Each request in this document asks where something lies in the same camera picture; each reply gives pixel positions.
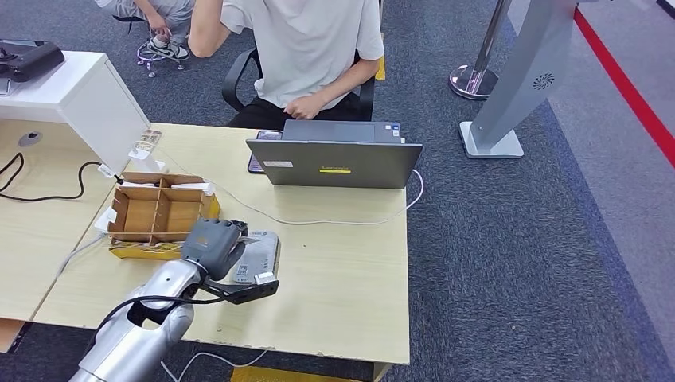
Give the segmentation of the person's left hand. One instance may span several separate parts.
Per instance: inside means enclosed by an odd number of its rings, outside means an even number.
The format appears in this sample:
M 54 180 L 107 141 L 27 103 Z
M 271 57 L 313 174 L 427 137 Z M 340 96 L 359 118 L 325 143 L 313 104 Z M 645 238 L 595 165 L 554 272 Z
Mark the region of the person's left hand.
M 313 119 L 324 108 L 326 102 L 319 95 L 306 95 L 291 101 L 283 111 L 293 119 Z

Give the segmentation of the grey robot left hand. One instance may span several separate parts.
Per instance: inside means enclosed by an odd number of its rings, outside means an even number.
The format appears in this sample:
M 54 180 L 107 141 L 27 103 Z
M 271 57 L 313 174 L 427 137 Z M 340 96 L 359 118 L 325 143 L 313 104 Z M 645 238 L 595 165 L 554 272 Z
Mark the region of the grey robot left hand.
M 202 267 L 214 281 L 225 278 L 244 253 L 248 224 L 199 218 L 181 248 L 181 258 Z

